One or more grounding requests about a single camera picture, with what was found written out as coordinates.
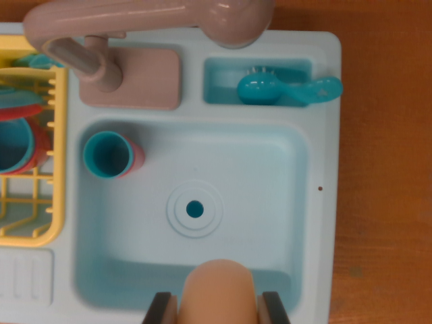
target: teal brush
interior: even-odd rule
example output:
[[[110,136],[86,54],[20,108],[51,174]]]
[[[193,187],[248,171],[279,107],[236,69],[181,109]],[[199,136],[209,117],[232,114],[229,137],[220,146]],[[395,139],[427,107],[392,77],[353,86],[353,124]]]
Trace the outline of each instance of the teal brush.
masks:
[[[282,95],[301,103],[325,103],[339,98],[344,91],[341,81],[328,76],[304,84],[286,84],[274,72],[253,68],[238,84],[238,96],[246,105],[274,105]]]

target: yellow dish rack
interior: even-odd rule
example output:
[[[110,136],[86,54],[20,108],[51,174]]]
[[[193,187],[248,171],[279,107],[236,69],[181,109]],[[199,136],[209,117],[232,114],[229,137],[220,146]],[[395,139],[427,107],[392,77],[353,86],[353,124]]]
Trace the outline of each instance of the yellow dish rack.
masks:
[[[11,67],[15,59],[31,53],[36,51],[25,37],[0,35],[0,84],[33,90],[45,99],[35,119],[52,135],[53,150],[47,165],[0,175],[0,246],[43,246],[64,224],[68,70]]]

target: toy kitchen sink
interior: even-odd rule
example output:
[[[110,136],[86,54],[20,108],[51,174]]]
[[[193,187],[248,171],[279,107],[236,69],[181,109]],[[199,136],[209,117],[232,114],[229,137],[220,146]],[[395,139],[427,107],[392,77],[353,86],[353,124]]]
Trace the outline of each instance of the toy kitchen sink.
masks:
[[[0,34],[21,33],[0,24]],[[293,323],[327,323],[340,100],[243,105],[236,87],[255,66],[291,82],[340,78],[338,39],[267,31],[231,50],[183,28],[110,44],[177,52],[180,106],[90,107],[69,73],[64,226],[44,246],[0,247],[0,322],[138,324],[156,292],[180,297],[195,266],[231,259],[252,271],[257,294],[279,292]],[[91,175],[82,152],[101,130],[140,145],[144,166],[115,180]],[[193,202],[204,213],[191,215]]]

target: sink drain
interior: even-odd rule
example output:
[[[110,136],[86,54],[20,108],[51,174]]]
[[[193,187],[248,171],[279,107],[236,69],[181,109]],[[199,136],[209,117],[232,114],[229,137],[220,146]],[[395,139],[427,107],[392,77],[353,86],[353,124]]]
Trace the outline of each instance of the sink drain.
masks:
[[[209,235],[216,230],[222,215],[222,199],[206,182],[186,182],[177,187],[168,199],[167,216],[171,226],[189,238]]]

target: wooden table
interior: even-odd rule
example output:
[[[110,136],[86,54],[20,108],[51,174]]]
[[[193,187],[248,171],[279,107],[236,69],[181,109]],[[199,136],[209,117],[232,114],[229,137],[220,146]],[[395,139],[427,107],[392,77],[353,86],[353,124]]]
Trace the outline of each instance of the wooden table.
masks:
[[[0,0],[0,21],[41,2]],[[327,30],[342,42],[330,323],[430,324],[432,6],[278,0],[271,27]]]

